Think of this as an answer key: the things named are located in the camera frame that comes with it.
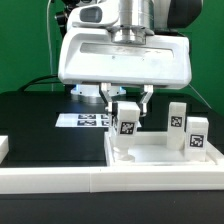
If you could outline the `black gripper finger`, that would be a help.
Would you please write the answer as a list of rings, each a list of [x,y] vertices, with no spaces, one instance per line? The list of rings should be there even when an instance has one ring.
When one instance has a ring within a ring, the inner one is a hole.
[[[101,83],[99,88],[99,93],[104,103],[107,105],[107,112],[110,115],[114,115],[117,109],[117,103],[112,99],[109,94],[109,90],[111,88],[110,83]]]
[[[141,117],[145,117],[147,115],[147,104],[148,104],[150,98],[152,97],[153,92],[154,92],[154,87],[152,85],[145,85],[143,87],[142,97],[138,104],[138,106],[140,108],[140,116]]]

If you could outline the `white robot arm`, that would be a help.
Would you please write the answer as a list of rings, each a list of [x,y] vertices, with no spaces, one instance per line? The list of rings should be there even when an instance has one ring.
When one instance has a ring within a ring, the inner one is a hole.
[[[192,78],[189,39],[175,33],[200,15],[203,0],[95,0],[80,3],[67,21],[58,78],[95,84],[108,105],[113,85],[142,87],[142,114],[154,88],[182,89]]]

